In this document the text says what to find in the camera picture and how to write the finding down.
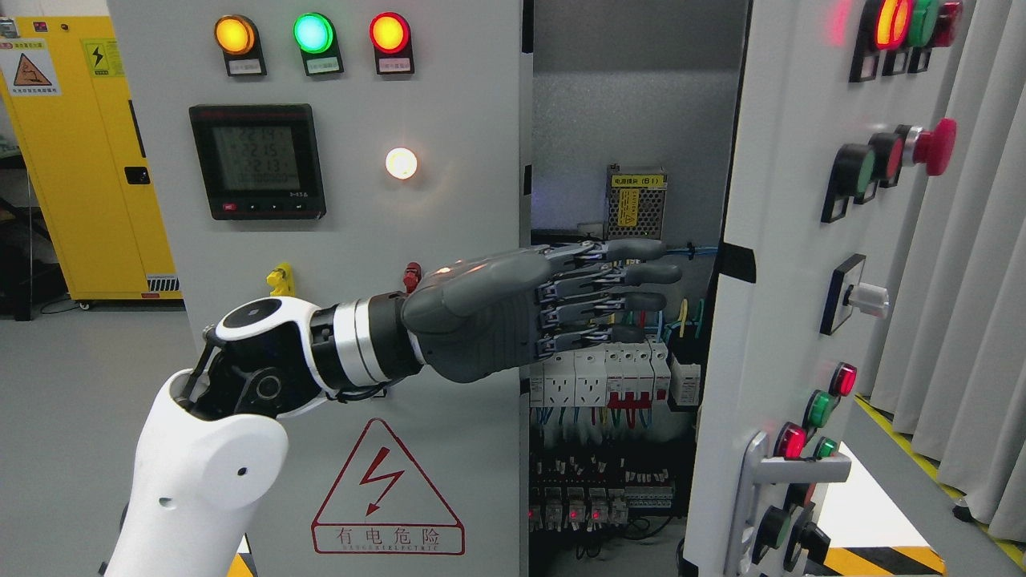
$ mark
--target yellow indicator light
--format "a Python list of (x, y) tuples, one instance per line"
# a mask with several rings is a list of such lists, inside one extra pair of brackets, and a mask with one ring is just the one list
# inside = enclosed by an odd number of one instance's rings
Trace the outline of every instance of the yellow indicator light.
[(417, 155), (408, 148), (394, 148), (385, 157), (385, 168), (389, 175), (404, 181), (417, 172)]
[(370, 22), (370, 41), (379, 50), (394, 54), (409, 42), (409, 25), (395, 12), (378, 14)]
[(221, 16), (213, 26), (213, 37), (226, 53), (241, 55), (252, 49), (256, 32), (249, 18), (238, 14)]

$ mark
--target green push button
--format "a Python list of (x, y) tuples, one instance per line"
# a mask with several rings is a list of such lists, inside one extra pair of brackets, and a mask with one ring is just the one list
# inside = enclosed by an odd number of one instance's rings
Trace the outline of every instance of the green push button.
[(912, 8), (912, 26), (908, 29), (909, 46), (921, 48), (930, 42), (940, 13), (940, 0), (915, 0), (915, 6)]
[(833, 397), (829, 393), (821, 390), (813, 393), (813, 398), (808, 400), (808, 407), (805, 409), (805, 428), (825, 427), (833, 408)]
[(837, 452), (838, 443), (832, 438), (823, 437), (816, 445), (816, 458), (826, 459)]

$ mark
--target emergency stop button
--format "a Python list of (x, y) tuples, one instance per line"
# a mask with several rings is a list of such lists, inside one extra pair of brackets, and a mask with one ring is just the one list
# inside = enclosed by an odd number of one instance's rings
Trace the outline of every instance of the emergency stop button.
[(951, 153), (955, 149), (958, 123), (951, 118), (942, 118), (933, 130), (919, 132), (912, 159), (916, 164), (925, 163), (926, 174), (939, 177), (948, 169)]

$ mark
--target robot wrist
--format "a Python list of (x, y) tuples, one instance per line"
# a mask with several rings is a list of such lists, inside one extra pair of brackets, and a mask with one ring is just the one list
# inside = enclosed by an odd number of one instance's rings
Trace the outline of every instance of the robot wrist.
[(329, 387), (353, 391), (421, 371), (400, 316), (404, 301), (405, 295), (391, 293), (314, 313), (313, 360)]

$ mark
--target yellow cabinet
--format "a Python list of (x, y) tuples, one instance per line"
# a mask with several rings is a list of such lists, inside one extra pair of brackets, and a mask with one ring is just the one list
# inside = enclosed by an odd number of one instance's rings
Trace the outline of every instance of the yellow cabinet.
[(181, 299), (111, 20), (16, 22), (3, 100), (71, 297)]

